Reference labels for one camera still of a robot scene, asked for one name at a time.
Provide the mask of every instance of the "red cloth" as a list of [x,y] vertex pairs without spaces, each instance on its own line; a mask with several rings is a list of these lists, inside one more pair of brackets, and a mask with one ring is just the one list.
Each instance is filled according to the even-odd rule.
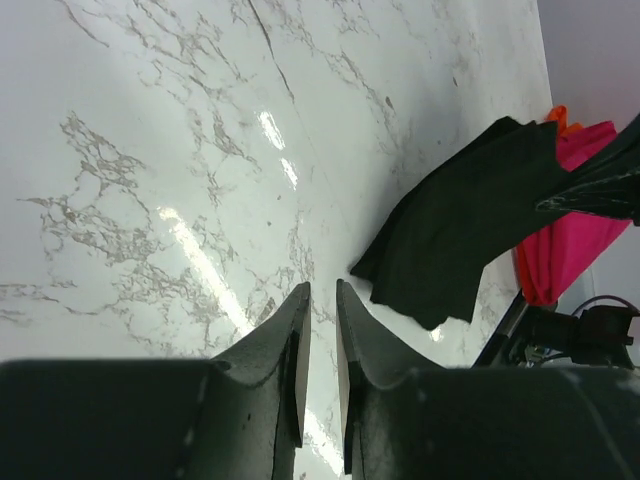
[[[559,136],[557,158],[572,171],[616,137],[612,122]],[[522,292],[531,305],[551,305],[629,226],[583,213],[569,213],[527,237],[516,249]]]

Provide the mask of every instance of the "white wall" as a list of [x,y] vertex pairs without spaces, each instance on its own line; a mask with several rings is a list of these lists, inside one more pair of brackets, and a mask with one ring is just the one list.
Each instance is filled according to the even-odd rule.
[[[640,0],[538,0],[551,95],[570,119],[613,120],[640,112]],[[640,228],[630,227],[579,279],[562,311],[596,294],[640,305]]]

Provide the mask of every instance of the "marble table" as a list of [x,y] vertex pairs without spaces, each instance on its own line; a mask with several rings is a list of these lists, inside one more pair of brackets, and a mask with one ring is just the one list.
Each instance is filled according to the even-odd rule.
[[[2,5],[0,358],[210,357],[309,280],[296,480],[341,478],[335,280],[424,175],[548,111],[536,2]],[[506,254],[471,325],[372,310],[469,365],[515,293]]]

